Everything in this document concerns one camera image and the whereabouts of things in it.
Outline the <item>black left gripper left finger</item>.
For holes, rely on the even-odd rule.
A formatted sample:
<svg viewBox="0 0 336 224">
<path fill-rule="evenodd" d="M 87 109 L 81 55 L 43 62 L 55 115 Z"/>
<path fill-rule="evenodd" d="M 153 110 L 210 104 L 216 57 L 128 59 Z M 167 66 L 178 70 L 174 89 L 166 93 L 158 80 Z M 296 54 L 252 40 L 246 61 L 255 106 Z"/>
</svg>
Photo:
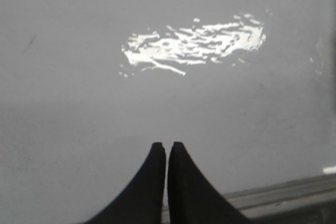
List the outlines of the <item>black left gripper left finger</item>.
<svg viewBox="0 0 336 224">
<path fill-rule="evenodd" d="M 160 142 L 121 193 L 86 223 L 161 223 L 166 153 Z"/>
</svg>

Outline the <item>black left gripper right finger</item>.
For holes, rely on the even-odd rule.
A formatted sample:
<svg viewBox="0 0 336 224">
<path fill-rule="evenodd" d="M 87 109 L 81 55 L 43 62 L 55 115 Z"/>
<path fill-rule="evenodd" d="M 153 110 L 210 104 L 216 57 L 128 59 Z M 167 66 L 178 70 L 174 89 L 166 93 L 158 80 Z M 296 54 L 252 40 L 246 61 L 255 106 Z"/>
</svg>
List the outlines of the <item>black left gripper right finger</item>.
<svg viewBox="0 0 336 224">
<path fill-rule="evenodd" d="M 170 223 L 252 223 L 209 183 L 182 142 L 170 152 L 167 195 Z"/>
</svg>

